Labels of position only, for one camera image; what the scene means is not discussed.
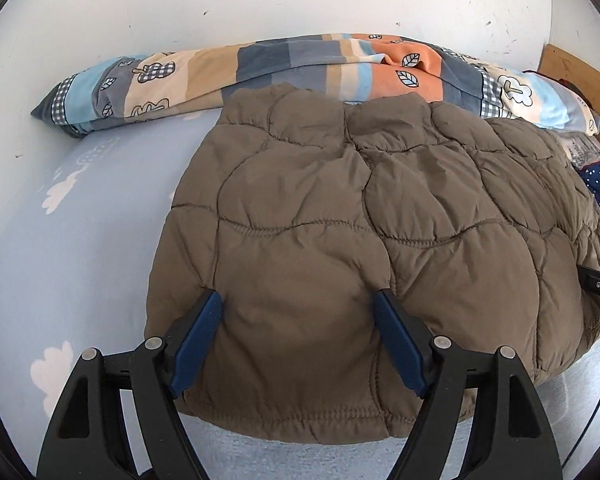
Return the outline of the brown quilted puffer jacket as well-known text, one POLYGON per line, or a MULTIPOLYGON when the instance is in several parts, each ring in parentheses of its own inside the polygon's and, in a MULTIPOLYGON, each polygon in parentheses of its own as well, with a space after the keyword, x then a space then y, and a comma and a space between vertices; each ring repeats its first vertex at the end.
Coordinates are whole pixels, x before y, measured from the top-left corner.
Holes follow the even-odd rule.
POLYGON ((403 438, 420 402, 376 290, 465 349, 513 347, 540 384, 600 338, 578 266, 600 270, 600 207, 548 131, 414 93, 240 90, 175 191, 145 333, 212 288, 222 322, 181 412, 261 439, 403 438))

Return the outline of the grey patterned pillow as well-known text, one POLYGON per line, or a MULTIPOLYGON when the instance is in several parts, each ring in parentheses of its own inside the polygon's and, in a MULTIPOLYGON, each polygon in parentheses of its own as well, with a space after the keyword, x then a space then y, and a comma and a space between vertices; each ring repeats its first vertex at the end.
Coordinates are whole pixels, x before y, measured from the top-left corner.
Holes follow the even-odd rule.
POLYGON ((559 133, 558 141, 562 144, 572 166, 583 170, 600 162, 600 141, 596 136, 588 136, 582 132, 559 133))

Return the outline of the light blue cloud bedsheet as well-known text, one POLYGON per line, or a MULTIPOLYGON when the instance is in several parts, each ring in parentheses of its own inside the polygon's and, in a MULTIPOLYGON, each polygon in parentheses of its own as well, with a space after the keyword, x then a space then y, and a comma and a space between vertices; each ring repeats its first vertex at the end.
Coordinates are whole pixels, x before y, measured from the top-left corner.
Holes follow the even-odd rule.
MULTIPOLYGON (((95 133, 0 238, 0 415, 32 474, 81 352, 135 349, 173 193, 219 118, 206 110, 95 133)), ((560 456, 600 398, 600 340, 539 386, 560 456)), ((258 440, 183 416, 211 479, 385 479, 403 440, 323 446, 258 440)))

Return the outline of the colourful patchwork rolled duvet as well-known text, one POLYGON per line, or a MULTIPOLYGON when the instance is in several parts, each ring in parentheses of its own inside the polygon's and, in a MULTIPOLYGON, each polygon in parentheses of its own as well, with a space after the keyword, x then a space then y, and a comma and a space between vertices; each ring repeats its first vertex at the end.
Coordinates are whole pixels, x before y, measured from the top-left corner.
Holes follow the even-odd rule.
POLYGON ((402 36, 325 34, 119 56, 71 75, 32 116, 82 139, 130 122, 218 108, 240 89, 291 84, 358 104, 414 92, 481 118, 600 133, 600 116, 561 82, 402 36))

